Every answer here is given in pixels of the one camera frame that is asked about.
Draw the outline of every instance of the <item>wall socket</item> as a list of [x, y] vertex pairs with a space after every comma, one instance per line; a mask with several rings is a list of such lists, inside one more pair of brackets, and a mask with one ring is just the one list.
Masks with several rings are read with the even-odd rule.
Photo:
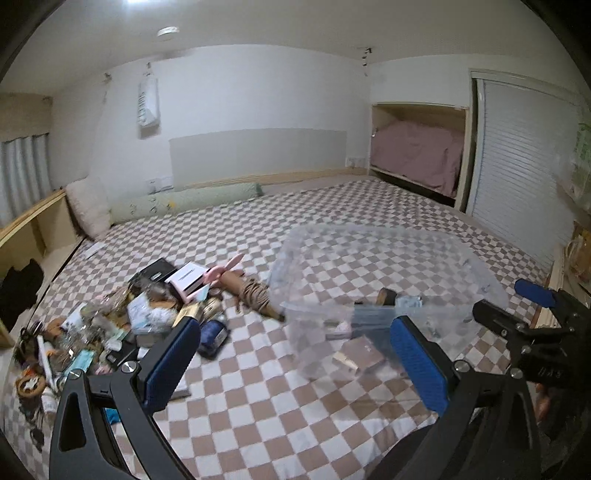
[[345, 160], [345, 167], [347, 168], [366, 168], [367, 159], [363, 157], [347, 157]]
[[160, 177], [158, 179], [146, 180], [146, 192], [148, 195], [163, 192], [165, 190], [172, 190], [174, 187], [172, 177]]

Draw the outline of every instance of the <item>blue gripper pad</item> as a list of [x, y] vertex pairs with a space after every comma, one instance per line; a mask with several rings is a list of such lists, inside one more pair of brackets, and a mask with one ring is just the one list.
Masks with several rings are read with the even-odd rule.
[[556, 305], [551, 290], [524, 278], [520, 278], [515, 282], [515, 291], [522, 297], [536, 302], [541, 307], [550, 309]]
[[442, 416], [449, 403], [447, 379], [402, 318], [394, 319], [392, 322], [390, 342], [425, 406]]
[[143, 386], [142, 406], [147, 413], [164, 410], [185, 373], [201, 340], [199, 322], [185, 317], [140, 362], [139, 384]]

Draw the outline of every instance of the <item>white pillow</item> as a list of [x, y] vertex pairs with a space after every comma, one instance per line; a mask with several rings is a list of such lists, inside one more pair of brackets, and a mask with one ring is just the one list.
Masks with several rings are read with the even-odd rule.
[[98, 179], [86, 177], [66, 187], [68, 201], [80, 227], [93, 240], [101, 239], [111, 228], [111, 215], [105, 189]]

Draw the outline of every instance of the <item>smoke detector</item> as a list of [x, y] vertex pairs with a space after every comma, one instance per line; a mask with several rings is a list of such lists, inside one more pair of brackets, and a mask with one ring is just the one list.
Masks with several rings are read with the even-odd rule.
[[160, 41], [167, 41], [172, 40], [172, 38], [179, 32], [180, 30], [178, 29], [178, 27], [164, 27], [158, 30], [156, 36]]

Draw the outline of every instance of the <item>white window blind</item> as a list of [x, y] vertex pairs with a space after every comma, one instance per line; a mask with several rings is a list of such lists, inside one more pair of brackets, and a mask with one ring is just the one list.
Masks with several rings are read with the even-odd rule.
[[577, 107], [556, 96], [478, 80], [479, 142], [468, 213], [544, 268], [567, 244], [575, 214], [552, 174], [573, 148]]

